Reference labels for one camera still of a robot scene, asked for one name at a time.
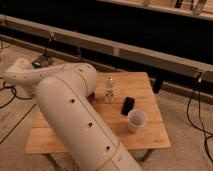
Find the black object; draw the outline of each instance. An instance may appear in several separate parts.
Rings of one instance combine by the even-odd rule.
[[[124,115],[128,115],[129,111],[133,109],[134,104],[135,104],[135,99],[131,97],[126,97],[121,113]]]

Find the floor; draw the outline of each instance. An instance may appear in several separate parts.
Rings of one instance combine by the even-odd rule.
[[[0,76],[2,72],[11,65],[17,58],[23,57],[34,60],[39,53],[26,50],[14,45],[9,46],[0,53]],[[19,95],[26,93],[18,88]],[[0,105],[10,97],[10,92],[0,92]],[[161,90],[156,95],[159,108],[165,122],[166,129],[171,141],[171,148],[154,151],[151,157],[145,162],[139,158],[145,151],[134,151],[131,154],[138,161],[144,171],[210,171],[213,169],[203,148],[203,134],[189,126],[186,118],[186,106],[188,97],[177,95]],[[26,111],[35,104],[35,100],[21,101],[15,99],[9,106],[0,109],[0,136],[2,126],[8,132]],[[191,117],[195,123],[198,121],[198,103],[193,101],[191,106]],[[202,103],[201,114],[205,127],[213,132],[213,105]],[[50,163],[41,155],[25,155],[24,149],[35,114],[34,108],[16,127],[16,129],[0,144],[0,170],[54,170]],[[17,113],[8,120],[6,113]],[[69,155],[53,155],[61,167],[61,170],[78,171],[79,168]]]

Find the white cup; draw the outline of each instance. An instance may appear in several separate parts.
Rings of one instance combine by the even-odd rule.
[[[132,109],[129,111],[128,116],[128,129],[135,133],[139,128],[147,123],[147,116],[140,109]]]

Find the wooden table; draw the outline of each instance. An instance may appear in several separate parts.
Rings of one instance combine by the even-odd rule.
[[[115,80],[115,98],[112,104],[104,102],[104,83],[107,76],[112,76]],[[128,150],[170,147],[161,113],[146,73],[99,73],[95,95],[93,107]],[[121,114],[126,96],[135,98],[134,107],[142,109],[148,117],[148,123],[135,134],[128,131],[127,118]],[[48,154],[68,152],[39,111],[36,113],[25,151],[26,154],[44,154],[50,161],[52,159]]]

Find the black cable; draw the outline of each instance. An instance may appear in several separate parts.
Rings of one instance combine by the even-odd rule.
[[[47,45],[45,46],[44,48],[44,54],[43,56],[45,57],[46,61],[48,62],[49,65],[52,65],[52,63],[49,61],[49,57],[47,56],[47,49],[49,48],[50,46],[50,43],[54,40],[54,37],[51,37],[48,42],[47,42]]]
[[[201,79],[201,78],[198,79],[198,83],[199,83],[199,90],[198,90],[198,112],[199,112],[199,120],[200,120],[200,123],[201,123],[202,128],[196,126],[196,125],[192,122],[192,120],[190,119],[190,117],[189,117],[189,107],[190,107],[192,98],[193,98],[193,96],[194,96],[194,94],[195,94],[195,92],[196,92],[196,88],[193,89],[192,94],[191,94],[190,99],[189,99],[189,103],[188,103],[188,105],[187,105],[187,118],[188,118],[190,124],[191,124],[194,128],[196,128],[197,130],[203,132],[203,135],[204,135],[204,149],[205,149],[206,155],[208,156],[209,160],[210,160],[211,163],[213,164],[213,158],[212,158],[212,156],[211,156],[211,154],[210,154],[209,146],[208,146],[208,140],[211,139],[211,138],[213,138],[213,133],[211,133],[211,132],[205,130],[205,126],[204,126],[203,121],[202,121],[202,118],[201,118],[201,95],[200,95],[200,84],[201,84],[201,82],[199,82],[200,79]]]
[[[20,100],[31,100],[31,97],[20,97],[17,95],[17,90],[15,88],[15,86],[13,85],[6,85],[6,81],[3,82],[3,87],[0,89],[0,92],[5,90],[5,89],[10,89],[13,96],[3,105],[0,106],[0,109],[3,109],[4,107],[6,107],[7,105],[9,105],[15,98],[18,98]]]
[[[190,123],[194,128],[196,128],[197,130],[203,132],[203,129],[200,128],[200,127],[198,127],[197,125],[195,125],[195,124],[192,122],[192,120],[191,120],[191,118],[190,118],[190,116],[189,116],[189,108],[190,108],[190,104],[191,104],[192,98],[193,98],[193,96],[194,96],[194,94],[195,94],[195,91],[196,91],[196,88],[193,89],[192,94],[191,94],[191,96],[190,96],[190,99],[189,99],[189,102],[188,102],[188,105],[187,105],[187,112],[186,112],[186,114],[187,114],[187,118],[188,118],[189,123]],[[209,134],[209,135],[213,135],[213,133],[211,133],[210,131],[206,131],[206,130],[205,130],[205,133],[207,133],[207,134]]]
[[[14,125],[14,127],[8,132],[8,134],[0,141],[0,145],[7,139],[7,137],[16,129],[16,127],[26,118],[26,116],[33,110],[33,108],[36,106],[34,104],[24,115],[23,117]]]
[[[0,89],[0,92],[3,91],[4,89],[13,89],[13,88],[14,88],[14,86],[6,86],[6,82],[4,81],[3,82],[3,87]],[[17,94],[17,91],[16,91],[16,89],[14,89],[13,96],[5,104],[1,105],[0,109],[2,109],[4,107],[6,107],[7,105],[9,105],[15,99],[16,94]]]
[[[200,89],[199,89],[199,91],[198,91],[198,103],[199,103],[199,107],[198,107],[198,108],[199,108],[199,109],[198,109],[198,111],[199,111],[199,120],[200,120],[200,123],[201,123],[201,125],[202,125],[202,128],[203,128],[203,135],[204,135],[204,149],[205,149],[205,151],[206,151],[206,154],[207,154],[209,160],[210,160],[210,161],[212,162],[212,164],[213,164],[213,159],[212,159],[211,154],[210,154],[210,152],[209,152],[209,146],[208,146],[208,140],[212,137],[212,135],[209,136],[209,137],[207,137],[206,131],[205,131],[205,127],[204,127],[204,124],[203,124],[203,121],[202,121],[202,118],[201,118]]]
[[[32,97],[20,97],[20,96],[17,95],[18,93],[15,93],[14,90],[16,90],[16,89],[15,88],[11,88],[11,92],[13,93],[13,95],[16,96],[16,98],[18,98],[20,100],[31,100],[32,99]]]

